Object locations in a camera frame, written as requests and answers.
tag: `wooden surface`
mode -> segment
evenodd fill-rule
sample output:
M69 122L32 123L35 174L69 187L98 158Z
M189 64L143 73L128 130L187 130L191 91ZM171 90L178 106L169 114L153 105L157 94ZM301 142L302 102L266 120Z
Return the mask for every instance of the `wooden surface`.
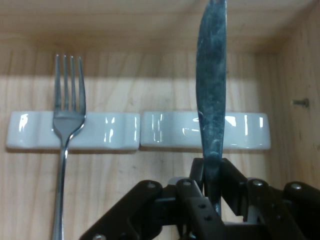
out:
M7 152L11 111L51 110L54 51L0 49L0 239L49 240L54 212L58 153ZM195 110L195 52L85 51L88 111ZM277 56L228 54L227 110L265 112L272 150L229 151L248 177L276 187L287 179L275 132L277 109L272 88L278 82ZM187 176L199 153L137 151L134 154L70 154L65 179L65 239L75 240L137 182ZM223 218L239 221L224 208ZM177 239L166 227L158 239Z
M229 51L276 53L318 0L229 0ZM195 48L208 0L1 0L0 41L37 47Z
M286 143L287 174L320 188L320 4L299 27L278 57L276 101ZM291 100L308 98L309 108L292 106Z

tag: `tarnished knife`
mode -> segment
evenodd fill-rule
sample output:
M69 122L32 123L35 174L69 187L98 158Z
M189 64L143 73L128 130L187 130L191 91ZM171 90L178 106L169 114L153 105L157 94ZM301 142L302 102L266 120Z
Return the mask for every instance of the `tarnished knife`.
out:
M204 192L221 214L219 172L226 114L227 0L209 0L196 53L196 104L204 159Z

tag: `butter knife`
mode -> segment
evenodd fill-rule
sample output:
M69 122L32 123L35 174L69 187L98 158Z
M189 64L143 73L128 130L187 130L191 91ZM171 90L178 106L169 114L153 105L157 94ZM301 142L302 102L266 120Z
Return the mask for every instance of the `butter knife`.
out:
M196 104L204 160L204 192L221 214L219 172L226 114L227 0L209 0L196 53Z

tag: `wooden wall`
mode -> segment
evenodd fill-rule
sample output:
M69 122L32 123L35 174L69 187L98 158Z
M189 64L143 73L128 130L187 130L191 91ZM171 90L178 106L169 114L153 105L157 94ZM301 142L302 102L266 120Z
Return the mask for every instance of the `wooden wall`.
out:
M318 0L229 0L230 51L279 51ZM0 41L66 49L195 48L208 0L1 0Z
M194 51L84 51L88 111L196 110ZM0 49L0 238L50 239L59 154L7 151L12 111L51 110L55 51ZM278 81L276 55L229 53L227 110L265 112L272 136L270 151L226 151L246 176L279 186L286 168L279 161L272 87ZM65 183L65 239L77 239L137 182L164 186L188 176L200 153L137 151L134 154L70 154ZM239 221L224 208L227 221ZM175 239L165 228L158 239Z
M278 56L276 102L279 138L287 155L288 180L320 188L320 5L302 23ZM309 108L291 100L308 98Z

